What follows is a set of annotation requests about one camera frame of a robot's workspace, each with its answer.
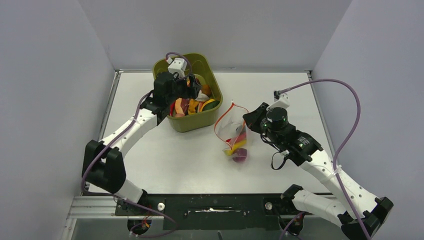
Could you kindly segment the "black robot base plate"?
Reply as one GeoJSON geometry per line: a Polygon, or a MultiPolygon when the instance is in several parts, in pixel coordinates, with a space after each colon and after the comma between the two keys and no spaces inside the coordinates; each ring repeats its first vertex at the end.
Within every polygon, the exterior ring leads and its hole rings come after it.
{"type": "Polygon", "coordinates": [[[279,193],[153,194],[141,205],[164,213],[178,230],[276,231],[299,213],[279,193]]]}

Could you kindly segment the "dark purple plum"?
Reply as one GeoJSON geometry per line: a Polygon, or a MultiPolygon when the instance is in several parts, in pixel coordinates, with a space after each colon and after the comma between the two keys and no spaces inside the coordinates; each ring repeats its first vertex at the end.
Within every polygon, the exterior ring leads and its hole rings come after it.
{"type": "Polygon", "coordinates": [[[239,125],[237,128],[236,128],[236,133],[237,134],[242,134],[242,133],[244,133],[246,131],[246,126],[245,125],[243,125],[243,124],[241,124],[241,125],[239,125]]]}

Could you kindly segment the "long yellow chili pepper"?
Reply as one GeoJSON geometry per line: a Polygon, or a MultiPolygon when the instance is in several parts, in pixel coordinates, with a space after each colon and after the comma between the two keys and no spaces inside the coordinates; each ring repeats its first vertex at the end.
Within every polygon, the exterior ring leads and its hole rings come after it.
{"type": "Polygon", "coordinates": [[[225,153],[225,155],[231,156],[236,152],[236,150],[246,145],[246,143],[247,143],[246,139],[235,142],[231,147],[224,149],[223,152],[225,153]]]}

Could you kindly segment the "purple red onion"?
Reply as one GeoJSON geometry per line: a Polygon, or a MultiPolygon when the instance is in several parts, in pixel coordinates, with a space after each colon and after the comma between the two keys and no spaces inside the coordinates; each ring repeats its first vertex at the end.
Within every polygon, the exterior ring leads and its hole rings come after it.
{"type": "Polygon", "coordinates": [[[246,160],[248,151],[246,148],[238,148],[234,151],[232,155],[232,160],[236,163],[242,163],[246,160]]]}

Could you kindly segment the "clear zip bag orange zipper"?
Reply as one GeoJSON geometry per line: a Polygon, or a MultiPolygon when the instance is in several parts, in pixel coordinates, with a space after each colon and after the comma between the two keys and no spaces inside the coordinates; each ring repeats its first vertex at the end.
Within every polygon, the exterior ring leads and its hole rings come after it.
{"type": "MultiPolygon", "coordinates": [[[[246,122],[243,119],[243,115],[249,113],[248,109],[236,104],[234,101],[231,102],[229,108],[218,118],[216,123],[214,124],[214,133],[216,137],[223,143],[223,150],[231,147],[233,144],[226,142],[227,139],[234,138],[239,134],[236,133],[236,128],[240,125],[245,125],[246,139],[247,143],[242,148],[247,149],[247,158],[244,162],[235,162],[238,164],[245,163],[248,159],[250,148],[252,145],[252,132],[249,128],[247,128],[246,122]]],[[[233,161],[232,155],[225,157],[233,161]]]]}

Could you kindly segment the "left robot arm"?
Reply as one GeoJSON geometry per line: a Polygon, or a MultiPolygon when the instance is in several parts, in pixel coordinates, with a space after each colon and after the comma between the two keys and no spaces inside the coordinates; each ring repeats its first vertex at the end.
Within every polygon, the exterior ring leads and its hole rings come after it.
{"type": "Polygon", "coordinates": [[[139,204],[147,193],[128,179],[125,156],[170,114],[177,99],[197,98],[201,88],[192,73],[181,78],[167,71],[158,73],[153,89],[139,100],[135,113],[127,122],[102,140],[91,140],[86,144],[81,185],[90,183],[106,194],[139,204]]]}

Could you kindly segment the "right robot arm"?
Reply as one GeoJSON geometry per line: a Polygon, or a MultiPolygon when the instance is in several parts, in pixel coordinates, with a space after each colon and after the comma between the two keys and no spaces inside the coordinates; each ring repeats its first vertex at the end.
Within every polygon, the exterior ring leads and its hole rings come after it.
{"type": "Polygon", "coordinates": [[[262,103],[243,115],[246,126],[265,138],[297,167],[318,180],[335,197],[333,200],[293,184],[281,195],[281,207],[289,214],[297,210],[318,216],[338,227],[350,240],[369,240],[385,223],[394,204],[377,197],[353,180],[310,134],[288,121],[283,107],[270,108],[262,103]]]}

